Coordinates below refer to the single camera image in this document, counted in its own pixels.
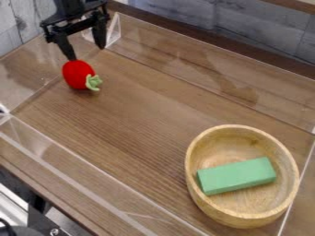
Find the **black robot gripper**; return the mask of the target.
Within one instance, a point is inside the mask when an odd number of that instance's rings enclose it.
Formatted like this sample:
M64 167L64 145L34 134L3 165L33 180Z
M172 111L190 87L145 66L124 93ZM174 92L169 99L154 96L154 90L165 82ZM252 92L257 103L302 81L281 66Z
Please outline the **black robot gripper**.
M68 36L92 29L93 41L100 49L106 44L108 0L53 0L56 12L40 22L45 40L54 42L69 61L76 60Z

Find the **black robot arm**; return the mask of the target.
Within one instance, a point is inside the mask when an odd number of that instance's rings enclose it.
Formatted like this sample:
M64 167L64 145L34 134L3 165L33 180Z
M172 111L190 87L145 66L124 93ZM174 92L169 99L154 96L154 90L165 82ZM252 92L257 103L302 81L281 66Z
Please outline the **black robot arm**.
M96 46L106 44L108 0L53 0L56 12L40 22L44 38L54 43L69 61L76 60L68 37L86 29L92 31Z

